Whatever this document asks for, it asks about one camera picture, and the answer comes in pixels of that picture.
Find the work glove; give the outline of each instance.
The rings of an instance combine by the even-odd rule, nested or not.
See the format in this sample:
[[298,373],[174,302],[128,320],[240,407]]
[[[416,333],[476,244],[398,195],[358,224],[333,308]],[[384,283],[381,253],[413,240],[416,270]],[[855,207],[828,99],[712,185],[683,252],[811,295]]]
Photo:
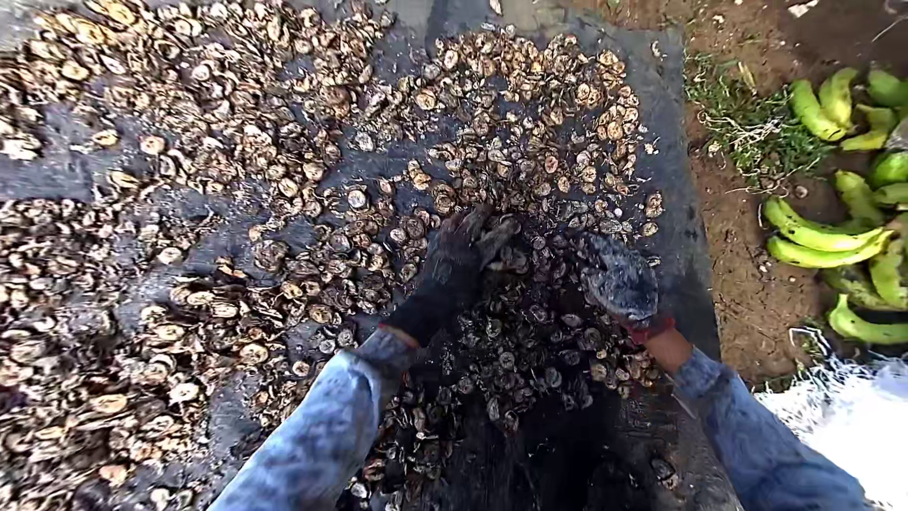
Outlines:
[[480,237],[491,212],[490,205],[478,205],[469,214],[458,212],[441,224],[419,284],[383,325],[427,346],[436,332],[476,301],[482,268],[520,230],[515,218],[506,218]]
[[674,319],[656,313],[656,272],[639,252],[602,235],[588,235],[578,252],[584,260],[580,281],[587,301],[605,308],[631,341],[644,344],[675,326]]

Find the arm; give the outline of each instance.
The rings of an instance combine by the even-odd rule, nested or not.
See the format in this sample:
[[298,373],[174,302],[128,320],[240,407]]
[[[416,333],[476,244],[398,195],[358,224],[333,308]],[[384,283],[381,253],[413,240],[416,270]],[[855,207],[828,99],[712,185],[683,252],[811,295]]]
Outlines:
[[674,328],[646,341],[700,414],[704,433],[747,511],[868,509],[858,481],[805,446],[728,366]]
[[489,212],[478,207],[442,224],[410,298],[361,347],[341,351],[325,365],[302,403],[210,511],[334,509],[375,441],[381,412],[401,373],[417,349],[475,299],[480,270],[519,230],[516,221],[506,221],[479,238]]
[[335,355],[209,509],[334,509],[415,353],[406,336],[380,327],[361,347]]

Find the green banana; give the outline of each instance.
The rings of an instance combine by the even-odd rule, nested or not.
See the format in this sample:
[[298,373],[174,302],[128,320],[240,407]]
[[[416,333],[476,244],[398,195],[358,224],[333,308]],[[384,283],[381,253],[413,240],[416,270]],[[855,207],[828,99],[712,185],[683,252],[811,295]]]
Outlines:
[[870,277],[858,265],[845,265],[820,270],[820,276],[835,291],[848,295],[848,300],[870,310],[902,311],[908,307],[897,307],[883,300]]
[[898,205],[908,202],[908,183],[892,183],[880,186],[873,192],[873,200],[879,205]]
[[867,94],[878,105],[908,105],[908,82],[903,82],[880,69],[872,69],[867,74]]
[[886,246],[886,240],[892,233],[893,231],[883,231],[866,245],[847,252],[824,252],[785,241],[779,236],[773,236],[766,242],[766,250],[773,257],[788,265],[802,268],[834,268],[860,263],[876,256]]
[[834,123],[851,128],[851,82],[857,76],[857,69],[844,67],[826,78],[820,85],[820,106]]
[[885,153],[873,163],[870,171],[870,186],[891,185],[908,181],[908,151],[902,153]]
[[870,278],[876,292],[886,303],[908,307],[908,287],[902,286],[899,272],[904,261],[904,241],[894,239],[881,253],[870,259]]
[[848,130],[844,126],[838,125],[823,113],[809,81],[795,80],[791,84],[791,97],[788,102],[801,124],[823,140],[835,142],[847,133]]
[[829,311],[827,319],[829,326],[843,337],[875,345],[908,343],[908,323],[870,323],[848,308],[848,295],[839,295],[835,308]]
[[892,108],[873,108],[867,105],[858,105],[857,109],[864,112],[870,131],[863,135],[846,138],[839,145],[844,151],[873,151],[882,149],[886,144],[889,134],[899,123],[898,117]]
[[807,248],[824,252],[844,252],[862,247],[875,239],[883,228],[863,228],[862,232],[847,232],[851,229],[818,224],[803,219],[780,197],[769,197],[763,204],[763,215],[779,228],[786,238]]
[[847,170],[836,171],[835,189],[842,194],[842,202],[848,206],[848,212],[853,218],[870,227],[877,227],[886,221],[883,212],[876,207],[873,191],[863,177]]

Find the red wristband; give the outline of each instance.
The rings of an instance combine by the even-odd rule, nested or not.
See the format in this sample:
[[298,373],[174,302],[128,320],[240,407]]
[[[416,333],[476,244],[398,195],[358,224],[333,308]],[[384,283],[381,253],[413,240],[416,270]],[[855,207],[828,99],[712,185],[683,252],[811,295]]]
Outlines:
[[649,339],[674,327],[675,319],[673,317],[655,317],[647,328],[628,328],[627,332],[630,334],[631,342],[640,346]]

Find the wrist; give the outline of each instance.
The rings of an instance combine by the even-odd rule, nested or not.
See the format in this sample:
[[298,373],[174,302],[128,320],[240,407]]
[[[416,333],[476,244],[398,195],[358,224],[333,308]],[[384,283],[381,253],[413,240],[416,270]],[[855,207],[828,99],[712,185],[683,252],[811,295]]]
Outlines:
[[674,375],[694,354],[694,347],[672,326],[644,343],[659,367]]
[[381,323],[405,333],[419,346],[425,347],[461,308],[459,300],[443,284],[429,281],[414,291]]

